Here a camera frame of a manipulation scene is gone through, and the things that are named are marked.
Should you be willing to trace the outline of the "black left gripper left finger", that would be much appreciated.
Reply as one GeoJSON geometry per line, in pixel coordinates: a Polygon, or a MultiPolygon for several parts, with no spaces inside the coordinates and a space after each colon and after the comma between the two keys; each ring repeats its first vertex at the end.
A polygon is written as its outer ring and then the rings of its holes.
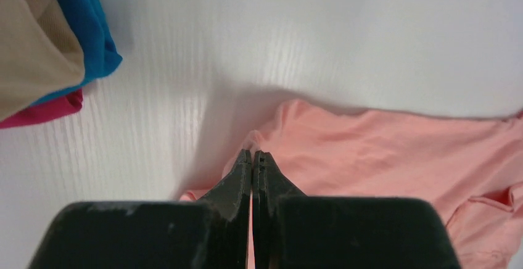
{"type": "Polygon", "coordinates": [[[250,152],[196,201],[75,202],[53,219],[30,268],[246,268],[250,152]]]}

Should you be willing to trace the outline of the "salmon pink t shirt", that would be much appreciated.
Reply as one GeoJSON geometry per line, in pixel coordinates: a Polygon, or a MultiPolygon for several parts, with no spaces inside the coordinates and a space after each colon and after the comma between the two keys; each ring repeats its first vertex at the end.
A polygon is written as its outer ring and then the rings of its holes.
{"type": "Polygon", "coordinates": [[[308,195],[430,202],[463,268],[507,268],[522,240],[522,117],[436,119],[282,104],[243,147],[269,152],[308,195]]]}

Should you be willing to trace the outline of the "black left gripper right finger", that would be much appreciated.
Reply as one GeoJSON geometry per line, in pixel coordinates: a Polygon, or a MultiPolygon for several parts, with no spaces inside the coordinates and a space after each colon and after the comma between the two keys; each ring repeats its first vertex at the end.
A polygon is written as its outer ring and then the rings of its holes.
{"type": "Polygon", "coordinates": [[[256,268],[459,268],[437,212],[402,197],[307,196],[257,151],[253,166],[256,268]]]}

